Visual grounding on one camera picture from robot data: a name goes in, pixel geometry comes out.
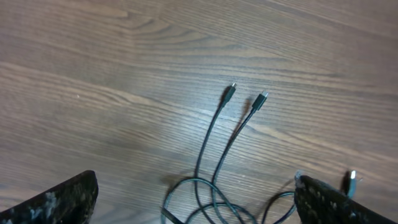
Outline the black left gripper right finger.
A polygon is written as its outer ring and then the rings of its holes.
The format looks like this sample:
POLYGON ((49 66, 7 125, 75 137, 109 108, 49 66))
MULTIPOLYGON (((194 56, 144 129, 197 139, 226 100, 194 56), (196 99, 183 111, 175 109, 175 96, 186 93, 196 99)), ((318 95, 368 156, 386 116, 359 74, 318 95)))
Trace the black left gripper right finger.
POLYGON ((300 171, 294 179, 294 202, 302 223, 395 224, 353 200, 357 184, 355 170, 346 172, 342 190, 300 171))

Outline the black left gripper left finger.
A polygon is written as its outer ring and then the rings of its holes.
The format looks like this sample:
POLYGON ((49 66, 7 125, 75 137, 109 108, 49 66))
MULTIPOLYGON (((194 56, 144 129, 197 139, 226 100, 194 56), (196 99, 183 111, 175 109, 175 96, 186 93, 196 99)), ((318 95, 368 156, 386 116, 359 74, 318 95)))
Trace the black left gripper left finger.
POLYGON ((89 224, 99 187, 86 170, 1 212, 1 224, 89 224))

